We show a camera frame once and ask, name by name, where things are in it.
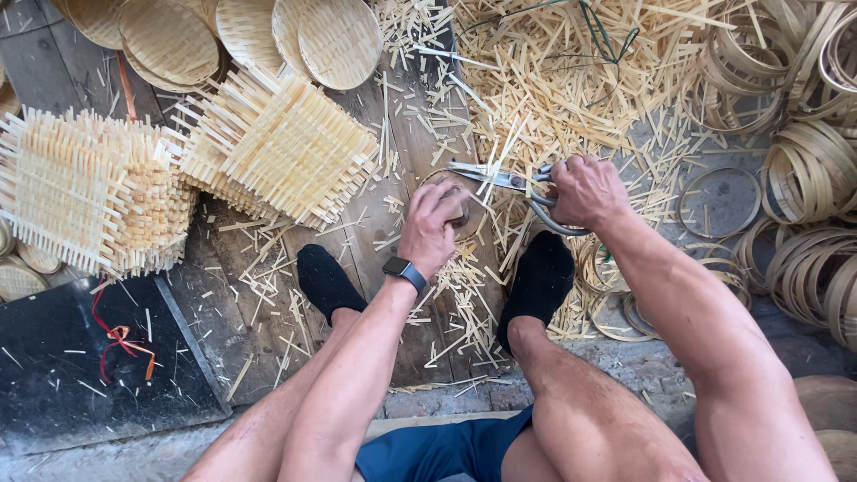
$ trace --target man's right hand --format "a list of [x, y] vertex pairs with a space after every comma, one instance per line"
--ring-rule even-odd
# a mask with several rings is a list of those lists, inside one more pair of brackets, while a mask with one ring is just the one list
[[556, 206], [550, 217], [566, 226], [582, 226], [597, 232], [611, 219], [631, 213], [625, 185], [612, 162], [597, 156], [573, 155], [551, 170], [556, 184]]

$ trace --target red ribbon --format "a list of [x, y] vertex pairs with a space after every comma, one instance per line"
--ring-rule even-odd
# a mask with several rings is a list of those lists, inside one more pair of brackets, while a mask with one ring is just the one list
[[[105, 282], [104, 279], [102, 279], [99, 282], [99, 286], [103, 285], [104, 282]], [[99, 324], [99, 326], [101, 328], [105, 329], [105, 331], [107, 332], [107, 338], [109, 338], [111, 340], [116, 340], [116, 342], [108, 345], [105, 348], [104, 352], [101, 353], [101, 362], [99, 363], [99, 368], [101, 369], [101, 377], [104, 378], [105, 382], [107, 382], [107, 383], [111, 382], [110, 378], [108, 378], [107, 374], [105, 373], [105, 360], [107, 358], [107, 351], [110, 350], [112, 347], [119, 345], [122, 348], [124, 348], [125, 351], [128, 352], [128, 354], [134, 358], [138, 358], [138, 357], [134, 352], [131, 351], [131, 348], [134, 348], [135, 350], [139, 350], [141, 352], [146, 352], [146, 353], [152, 355], [152, 359], [149, 360], [149, 366], [146, 369], [146, 379], [151, 380], [152, 379], [152, 371], [155, 368], [155, 354], [153, 352], [148, 351], [146, 348], [143, 348], [143, 347], [135, 345], [134, 343], [125, 341], [125, 337], [128, 336], [128, 332], [131, 331], [131, 328], [128, 328], [125, 325], [119, 325], [113, 329], [110, 329], [107, 327], [107, 323], [105, 323], [105, 321], [101, 319], [101, 316], [99, 316], [99, 313], [95, 310], [95, 307], [99, 303], [99, 301], [101, 300], [101, 295], [104, 294], [104, 292], [105, 292], [105, 289], [102, 288], [101, 290], [99, 290], [99, 292], [95, 293], [95, 296], [93, 296], [93, 318], [95, 318], [95, 321]]]

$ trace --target scissor handle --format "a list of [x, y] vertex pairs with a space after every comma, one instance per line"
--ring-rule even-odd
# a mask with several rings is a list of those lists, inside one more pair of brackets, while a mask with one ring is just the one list
[[528, 199], [527, 203], [530, 204], [530, 208], [536, 212], [536, 215], [544, 221], [544, 224], [548, 225], [550, 229], [558, 232], [559, 234], [564, 234], [566, 236], [585, 236], [592, 232], [588, 229], [571, 229], [565, 226], [560, 226], [556, 221], [550, 219], [548, 213], [544, 212], [544, 208], [542, 208], [538, 202]]

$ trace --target foot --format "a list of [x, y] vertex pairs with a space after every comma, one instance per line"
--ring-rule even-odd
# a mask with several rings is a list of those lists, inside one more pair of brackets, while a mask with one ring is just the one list
[[500, 315], [497, 341], [513, 355], [509, 347], [509, 322], [516, 316], [533, 316], [547, 327], [574, 286], [574, 258], [562, 236], [539, 232], [518, 260], [512, 292]]
[[297, 283], [330, 326], [337, 308], [366, 309], [366, 300], [354, 289], [348, 275], [318, 244], [307, 244], [297, 252]]

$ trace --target green wire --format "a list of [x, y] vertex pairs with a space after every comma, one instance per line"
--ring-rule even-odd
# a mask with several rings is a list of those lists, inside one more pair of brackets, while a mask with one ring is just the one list
[[[493, 17], [491, 17], [485, 21], [480, 21], [478, 23], [474, 23], [473, 25], [467, 27], [464, 31], [462, 31], [460, 34], [458, 34], [457, 36], [455, 36], [452, 39], [452, 51], [455, 51], [455, 45], [458, 43], [458, 39], [460, 39], [462, 35], [464, 35], [465, 33], [468, 33], [470, 30], [472, 30], [476, 27], [480, 27], [482, 25], [485, 25], [487, 23], [491, 23], [494, 21], [502, 20], [503, 18], [508, 17], [509, 15], [516, 15], [516, 14], [525, 12], [527, 10], [540, 9], [541, 7], [547, 7], [548, 5], [552, 5], [554, 3], [568, 2], [568, 1], [571, 1], [571, 0], [548, 0], [547, 2], [538, 3], [538, 4], [533, 5], [531, 7], [527, 7], [525, 9], [520, 9], [520, 10], [514, 11], [514, 12], [509, 13], [509, 14], [495, 15], [495, 16], [493, 16]], [[595, 10], [593, 10], [592, 7], [585, 0], [578, 0], [578, 4], [580, 5], [580, 9], [584, 13], [584, 20], [586, 20], [586, 26], [590, 29], [590, 34], [592, 35], [592, 39], [595, 41], [595, 47], [598, 49], [598, 53], [601, 55], [601, 59], [604, 62], [602, 62], [602, 63], [585, 63], [582, 65], [573, 65], [571, 67], [559, 67], [558, 69], [545, 70], [545, 72], [554, 72], [556, 70], [563, 70], [563, 69], [576, 69], [578, 67], [586, 67], [589, 65], [605, 65], [608, 63], [612, 63], [613, 65], [615, 65], [616, 66], [616, 85], [612, 89], [610, 89], [610, 92], [608, 92], [607, 95], [605, 95], [604, 97], [601, 97], [599, 100], [596, 100], [595, 102], [589, 103], [586, 106], [586, 108], [589, 109], [593, 105], [599, 104], [599, 103], [603, 102], [604, 100], [608, 99], [611, 95], [613, 95], [613, 92], [615, 92], [616, 88], [619, 86], [619, 82], [620, 82], [619, 61], [625, 56], [625, 54], [628, 52], [628, 49], [631, 48], [631, 43], [633, 43], [633, 41], [635, 39], [637, 39], [637, 36], [640, 33], [640, 29], [635, 27], [635, 28], [632, 28], [630, 32], [628, 32], [627, 37], [625, 37], [625, 42], [622, 44], [622, 48], [619, 50], [619, 55], [617, 56], [613, 52], [613, 47], [610, 45], [610, 37], [607, 35], [607, 30], [604, 28], [604, 25], [601, 23], [601, 20], [598, 18], [598, 15], [595, 13]], [[598, 41], [598, 35], [596, 35], [595, 28], [592, 26], [592, 21], [590, 20], [590, 14], [592, 14], [592, 21], [595, 21], [595, 25], [596, 25], [596, 27], [598, 27], [598, 32], [601, 34], [601, 38], [602, 38], [602, 41], [604, 43], [604, 47], [606, 47], [607, 51], [604, 50], [604, 48], [601, 45], [601, 42]], [[559, 57], [598, 58], [597, 56], [594, 56], [594, 55], [582, 55], [582, 54], [556, 54], [556, 55], [547, 56], [545, 58], [559, 58]]]

